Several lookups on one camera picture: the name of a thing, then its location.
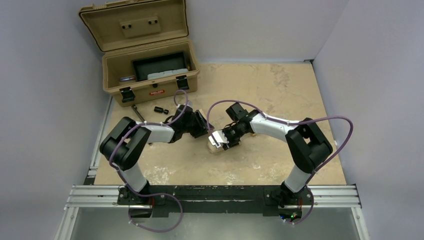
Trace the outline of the beige folding umbrella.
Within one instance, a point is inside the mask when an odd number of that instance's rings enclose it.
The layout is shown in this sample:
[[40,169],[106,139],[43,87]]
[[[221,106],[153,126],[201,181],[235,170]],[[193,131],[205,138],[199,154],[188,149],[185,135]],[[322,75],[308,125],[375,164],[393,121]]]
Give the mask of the beige folding umbrella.
[[[207,134],[209,134],[209,129],[210,131],[213,132],[215,130],[215,127],[211,124],[211,123],[207,123],[207,119],[206,119],[206,114],[200,109],[200,110],[196,110],[195,114],[199,117],[200,121],[204,123],[205,125],[205,132]],[[236,147],[236,146],[240,146],[241,145],[241,139],[237,142],[237,143],[231,143],[230,145],[226,146],[225,143],[221,143],[219,147],[217,147],[215,145],[216,143],[213,140],[208,140],[207,142],[207,146],[209,148],[209,151],[212,154],[216,154],[218,152],[222,152],[222,151],[226,151],[230,148]]]

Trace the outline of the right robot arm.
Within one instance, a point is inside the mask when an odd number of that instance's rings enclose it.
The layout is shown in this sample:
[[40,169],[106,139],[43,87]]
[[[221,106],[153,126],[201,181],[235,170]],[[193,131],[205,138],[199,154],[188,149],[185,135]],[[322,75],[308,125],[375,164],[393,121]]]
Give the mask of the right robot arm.
[[247,111],[239,103],[226,109],[232,123],[213,132],[210,142],[228,150],[239,145],[246,134],[262,134],[287,143],[294,166],[280,186],[280,198],[286,202],[299,197],[309,177],[333,152],[333,147],[319,126],[310,118],[295,121],[272,118],[259,110]]

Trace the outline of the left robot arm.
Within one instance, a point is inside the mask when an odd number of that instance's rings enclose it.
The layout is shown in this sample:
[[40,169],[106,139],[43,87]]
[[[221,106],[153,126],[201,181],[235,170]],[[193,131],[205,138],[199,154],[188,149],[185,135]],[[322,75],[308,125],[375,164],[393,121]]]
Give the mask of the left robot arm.
[[171,144],[190,134],[199,138],[215,127],[207,123],[206,116],[191,106],[179,105],[175,114],[164,122],[137,122],[123,117],[101,142],[99,152],[123,178],[128,189],[146,196],[150,195],[150,183],[143,176],[138,160],[147,144]]

